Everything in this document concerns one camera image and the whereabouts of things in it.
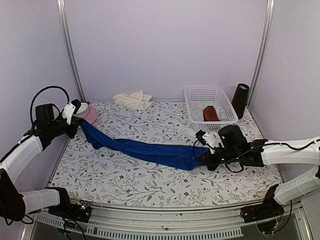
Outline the blue microfibre towel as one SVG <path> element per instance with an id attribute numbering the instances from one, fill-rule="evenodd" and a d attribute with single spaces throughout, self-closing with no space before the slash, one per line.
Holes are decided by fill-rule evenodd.
<path id="1" fill-rule="evenodd" d="M 96 150 L 108 148 L 130 157 L 172 168 L 191 171 L 201 163 L 196 159 L 206 147 L 188 145 L 150 144 L 131 139 L 112 139 L 86 120 L 80 125 L 86 140 Z"/>

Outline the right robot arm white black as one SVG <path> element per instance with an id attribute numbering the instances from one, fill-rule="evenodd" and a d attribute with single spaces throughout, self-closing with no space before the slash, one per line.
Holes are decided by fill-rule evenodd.
<path id="1" fill-rule="evenodd" d="M 262 203 L 245 206 L 240 214 L 245 222 L 263 220 L 284 213 L 284 205 L 320 187 L 320 138 L 276 141 L 255 139 L 248 142 L 237 125 L 218 132 L 198 131 L 196 138 L 207 146 L 197 160 L 208 170 L 238 163 L 244 167 L 280 166 L 283 183 L 271 186 Z"/>

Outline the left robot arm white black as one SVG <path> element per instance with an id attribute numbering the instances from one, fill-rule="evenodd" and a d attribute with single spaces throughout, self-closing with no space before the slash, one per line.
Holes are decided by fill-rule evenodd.
<path id="1" fill-rule="evenodd" d="M 18 192 L 16 182 L 26 166 L 52 141 L 62 135 L 74 138 L 82 118 L 74 114 L 79 109 L 76 102 L 68 103 L 58 116 L 54 116 L 54 104 L 42 104 L 35 108 L 35 120 L 22 139 L 0 160 L 0 215 L 5 220 L 19 222 L 28 214 L 53 208 L 63 217 L 74 213 L 67 190 L 50 187 L 42 190 Z"/>

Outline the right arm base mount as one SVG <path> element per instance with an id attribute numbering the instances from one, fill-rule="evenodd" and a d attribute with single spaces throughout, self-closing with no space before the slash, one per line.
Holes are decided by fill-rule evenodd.
<path id="1" fill-rule="evenodd" d="M 240 216 L 245 223 L 261 221 L 284 214 L 282 206 L 272 206 L 270 204 L 247 205 L 240 210 Z"/>

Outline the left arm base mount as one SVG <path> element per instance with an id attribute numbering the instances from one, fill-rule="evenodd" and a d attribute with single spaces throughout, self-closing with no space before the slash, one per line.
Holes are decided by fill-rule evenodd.
<path id="1" fill-rule="evenodd" d="M 69 218 L 77 222 L 88 223 L 91 217 L 91 204 L 84 200 L 76 203 L 64 202 L 48 208 L 48 213 L 61 218 Z"/>

